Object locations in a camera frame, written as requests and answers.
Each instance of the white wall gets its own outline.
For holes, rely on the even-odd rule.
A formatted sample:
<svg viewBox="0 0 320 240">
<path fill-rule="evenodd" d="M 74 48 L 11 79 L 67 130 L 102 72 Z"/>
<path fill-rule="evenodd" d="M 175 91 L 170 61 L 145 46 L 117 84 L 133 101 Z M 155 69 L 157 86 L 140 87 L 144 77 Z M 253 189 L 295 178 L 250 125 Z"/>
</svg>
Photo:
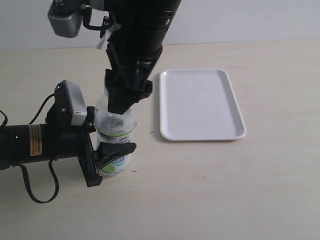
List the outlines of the white wall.
<svg viewBox="0 0 320 240">
<path fill-rule="evenodd" d="M 50 0 L 3 0 L 0 49 L 93 47 L 99 34 L 55 36 L 47 20 Z M 100 24 L 102 13 L 93 17 Z M 165 44 L 320 38 L 319 0 L 182 0 Z"/>
</svg>

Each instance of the yellow label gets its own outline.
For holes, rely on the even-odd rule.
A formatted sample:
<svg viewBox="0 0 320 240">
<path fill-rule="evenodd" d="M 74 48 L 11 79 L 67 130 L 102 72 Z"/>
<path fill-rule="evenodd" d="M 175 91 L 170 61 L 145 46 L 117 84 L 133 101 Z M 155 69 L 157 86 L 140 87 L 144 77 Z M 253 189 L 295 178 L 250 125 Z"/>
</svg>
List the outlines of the yellow label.
<svg viewBox="0 0 320 240">
<path fill-rule="evenodd" d="M 29 125 L 30 156 L 42 155 L 42 131 L 40 125 Z"/>
</svg>

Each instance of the white plastic tray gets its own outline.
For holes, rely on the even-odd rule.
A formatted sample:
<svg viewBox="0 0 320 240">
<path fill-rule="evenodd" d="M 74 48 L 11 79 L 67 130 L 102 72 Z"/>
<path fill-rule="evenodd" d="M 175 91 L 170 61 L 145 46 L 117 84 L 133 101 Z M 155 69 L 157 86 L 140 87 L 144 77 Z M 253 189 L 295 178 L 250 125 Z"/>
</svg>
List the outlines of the white plastic tray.
<svg viewBox="0 0 320 240">
<path fill-rule="evenodd" d="M 228 74 L 221 69 L 160 74 L 160 131 L 170 141 L 230 141 L 246 127 Z"/>
</svg>

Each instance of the clear plastic bottle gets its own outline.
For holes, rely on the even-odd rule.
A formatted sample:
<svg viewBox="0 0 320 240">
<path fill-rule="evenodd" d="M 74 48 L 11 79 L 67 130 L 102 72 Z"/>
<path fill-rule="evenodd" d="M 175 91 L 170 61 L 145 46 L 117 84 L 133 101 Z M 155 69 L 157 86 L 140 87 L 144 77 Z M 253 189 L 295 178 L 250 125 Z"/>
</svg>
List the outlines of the clear plastic bottle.
<svg viewBox="0 0 320 240">
<path fill-rule="evenodd" d="M 108 111 L 108 91 L 104 88 L 95 106 L 94 126 L 97 134 L 97 147 L 100 143 L 126 144 L 133 137 L 138 123 L 136 107 L 132 106 L 123 115 Z M 122 173 L 129 165 L 131 154 L 118 158 L 101 170 L 103 174 L 115 176 Z"/>
</svg>

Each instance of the beige table surface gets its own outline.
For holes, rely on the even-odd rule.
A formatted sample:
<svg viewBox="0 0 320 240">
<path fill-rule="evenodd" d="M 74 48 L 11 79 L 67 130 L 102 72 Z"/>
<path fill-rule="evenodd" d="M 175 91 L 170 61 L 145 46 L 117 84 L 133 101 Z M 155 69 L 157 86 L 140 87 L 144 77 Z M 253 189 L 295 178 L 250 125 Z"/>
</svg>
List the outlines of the beige table surface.
<svg viewBox="0 0 320 240">
<path fill-rule="evenodd" d="M 92 48 L 0 51 L 0 109 L 10 125 L 27 124 L 62 80 L 94 105 L 107 67 L 105 52 Z M 244 139 L 161 137 L 158 74 L 198 68 L 229 73 Z M 78 161 L 60 160 L 60 194 L 40 205 L 20 168 L 0 172 L 1 240 L 320 239 L 320 40 L 166 46 L 151 79 L 124 174 L 86 188 Z M 47 164 L 27 167 L 34 194 L 48 199 Z"/>
</svg>

